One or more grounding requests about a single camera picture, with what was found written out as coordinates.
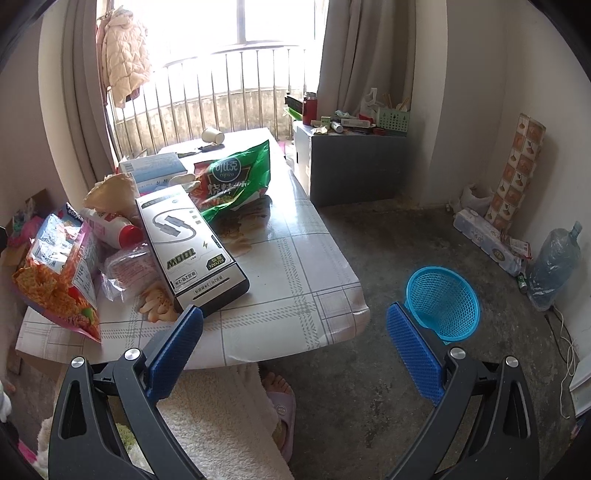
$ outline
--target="blue plastic basket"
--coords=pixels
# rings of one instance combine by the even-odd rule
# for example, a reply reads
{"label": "blue plastic basket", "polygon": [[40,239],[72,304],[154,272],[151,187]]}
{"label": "blue plastic basket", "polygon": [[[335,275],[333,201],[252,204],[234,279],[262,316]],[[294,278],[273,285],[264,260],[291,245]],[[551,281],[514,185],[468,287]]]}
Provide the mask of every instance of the blue plastic basket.
{"label": "blue plastic basket", "polygon": [[417,270],[408,281],[404,306],[445,342],[468,338],[480,321],[478,299],[470,284],[443,267]]}

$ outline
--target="gray cabinet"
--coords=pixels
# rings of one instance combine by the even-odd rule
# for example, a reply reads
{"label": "gray cabinet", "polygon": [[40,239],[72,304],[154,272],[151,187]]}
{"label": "gray cabinet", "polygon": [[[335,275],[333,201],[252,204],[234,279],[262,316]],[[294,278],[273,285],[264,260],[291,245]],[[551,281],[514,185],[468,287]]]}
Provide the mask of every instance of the gray cabinet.
{"label": "gray cabinet", "polygon": [[393,198],[407,180],[402,135],[312,135],[302,122],[293,128],[294,174],[316,207]]}

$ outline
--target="white tablecloth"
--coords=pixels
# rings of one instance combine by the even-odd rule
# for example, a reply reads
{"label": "white tablecloth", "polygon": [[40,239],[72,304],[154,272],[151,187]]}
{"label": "white tablecloth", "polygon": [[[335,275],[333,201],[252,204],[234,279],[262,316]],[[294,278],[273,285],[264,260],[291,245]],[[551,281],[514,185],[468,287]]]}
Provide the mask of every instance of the white tablecloth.
{"label": "white tablecloth", "polygon": [[[221,367],[312,350],[352,339],[369,322],[357,276],[285,164],[269,130],[227,134],[224,149],[186,157],[183,162],[192,171],[197,161],[223,158],[267,139],[271,145],[268,198],[214,225],[224,243],[238,239],[229,250],[237,252],[250,290],[205,320],[203,336],[186,368]],[[185,142],[162,152],[182,153],[202,144]],[[221,227],[226,237],[218,230]],[[144,320],[138,305],[139,299],[122,304],[99,295],[102,344],[63,329],[29,308],[17,350],[62,363],[78,355],[91,363],[115,360],[126,349],[142,348],[155,332],[170,327]]]}

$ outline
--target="blue water jug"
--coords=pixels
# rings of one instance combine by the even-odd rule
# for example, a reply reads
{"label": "blue water jug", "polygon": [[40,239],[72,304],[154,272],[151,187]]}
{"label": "blue water jug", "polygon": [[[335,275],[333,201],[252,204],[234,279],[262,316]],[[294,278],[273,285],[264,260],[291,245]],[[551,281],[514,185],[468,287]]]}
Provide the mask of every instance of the blue water jug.
{"label": "blue water jug", "polygon": [[544,241],[527,279],[527,295],[536,310],[544,312],[552,306],[577,267],[581,258],[577,237],[582,229],[581,224],[575,222],[571,231],[556,228]]}

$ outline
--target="beige curtain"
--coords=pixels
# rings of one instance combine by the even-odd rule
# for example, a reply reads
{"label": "beige curtain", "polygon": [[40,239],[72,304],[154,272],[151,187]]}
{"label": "beige curtain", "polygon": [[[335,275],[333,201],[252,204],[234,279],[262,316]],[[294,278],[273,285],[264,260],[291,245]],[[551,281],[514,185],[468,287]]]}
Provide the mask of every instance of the beige curtain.
{"label": "beige curtain", "polygon": [[337,109],[357,114],[371,87],[378,88],[380,101],[389,93],[394,105],[410,96],[407,57],[414,70],[414,25],[409,26],[409,19],[414,22],[414,0],[330,1],[317,92],[319,117]]}

